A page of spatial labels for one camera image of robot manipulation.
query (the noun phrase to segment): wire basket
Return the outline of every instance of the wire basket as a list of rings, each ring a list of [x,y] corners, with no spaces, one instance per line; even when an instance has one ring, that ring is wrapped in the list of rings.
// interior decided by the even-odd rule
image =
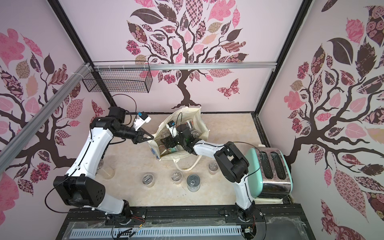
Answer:
[[[131,92],[149,93],[152,85],[152,75],[148,61],[133,61],[138,64],[137,68],[121,68],[121,65],[94,67],[83,78],[83,83],[88,92]]]

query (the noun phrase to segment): canvas bag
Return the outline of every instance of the canvas bag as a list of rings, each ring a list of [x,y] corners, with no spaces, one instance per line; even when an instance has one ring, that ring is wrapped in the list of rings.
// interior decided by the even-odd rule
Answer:
[[[156,138],[156,136],[158,136],[163,130],[167,129],[166,124],[168,122],[173,120],[176,123],[177,116],[179,115],[179,113],[182,113],[182,118],[181,118],[181,114],[180,114],[177,125],[180,125],[180,123],[185,123],[187,120],[192,119],[193,124],[194,124],[194,129],[196,129],[200,133],[199,138],[201,138],[202,140],[205,140],[205,141],[208,140],[209,130],[208,130],[206,124],[201,119],[201,108],[189,108],[189,107],[183,107],[182,109],[177,110],[176,112],[172,113],[169,117],[167,117],[167,119],[165,119],[159,125],[159,128],[158,128],[157,132],[155,134],[153,134],[153,137]],[[198,161],[201,158],[201,156],[199,156],[198,159],[196,160],[196,162],[193,164],[193,166],[190,167],[189,169],[180,169],[179,166],[177,165],[177,162],[180,159],[189,157],[193,154],[190,154],[187,151],[182,150],[179,152],[170,153],[168,155],[160,157],[160,153],[159,153],[160,150],[159,150],[159,147],[157,146],[157,143],[155,142],[155,140],[148,141],[148,144],[149,144],[149,147],[151,148],[152,153],[155,155],[156,159],[158,159],[158,160],[173,160],[176,167],[182,171],[191,170],[194,166],[196,166],[196,164],[198,163]]]

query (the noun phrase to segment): marble floor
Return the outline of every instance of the marble floor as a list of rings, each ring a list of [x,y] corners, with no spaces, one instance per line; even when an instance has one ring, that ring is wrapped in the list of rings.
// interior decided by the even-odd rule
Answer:
[[[156,133],[159,124],[168,115],[150,115],[152,120],[142,127],[149,133]],[[255,146],[260,139],[251,114],[202,114],[209,132],[208,141],[226,143],[228,141],[248,142]],[[250,148],[247,144],[236,143],[245,153]],[[190,167],[197,156],[181,159],[178,165],[185,169]],[[106,192],[116,198],[125,199],[130,206],[175,206],[175,205],[231,205],[236,201],[232,183],[219,171],[215,175],[208,172],[208,163],[213,160],[202,157],[189,172],[183,172],[181,184],[172,183],[171,173],[176,169],[172,160],[157,160],[148,143],[133,144],[131,140],[110,145],[104,156],[104,163],[115,169],[113,178],[106,180],[96,175],[96,180],[106,187]],[[153,187],[141,183],[145,173],[152,173],[155,178]],[[200,176],[201,184],[197,192],[187,188],[186,179],[190,174]]]

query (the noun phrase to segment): black cable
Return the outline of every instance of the black cable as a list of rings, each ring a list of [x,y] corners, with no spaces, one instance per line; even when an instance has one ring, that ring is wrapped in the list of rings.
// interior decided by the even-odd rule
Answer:
[[[113,142],[113,143],[110,143],[109,145],[112,145],[112,144],[118,144],[118,143],[122,143],[122,142],[125,142],[126,139],[124,139],[123,141],[120,141],[120,142]]]

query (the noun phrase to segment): aluminum rail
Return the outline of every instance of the aluminum rail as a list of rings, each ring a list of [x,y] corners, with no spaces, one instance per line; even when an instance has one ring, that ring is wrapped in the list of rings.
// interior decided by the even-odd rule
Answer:
[[[148,68],[148,65],[126,64],[116,65],[116,62],[94,62],[95,70],[108,68]],[[177,63],[150,64],[151,70],[189,70],[189,69],[235,69],[235,68],[275,68],[276,62],[242,62],[242,63]]]
[[[40,111],[23,127],[12,141],[5,146],[0,155],[0,174],[5,171],[9,164],[15,159],[19,152],[33,138],[40,127],[55,111],[57,106],[64,101],[73,88],[89,73],[89,63],[83,63],[70,78],[65,81],[61,88],[54,94]]]

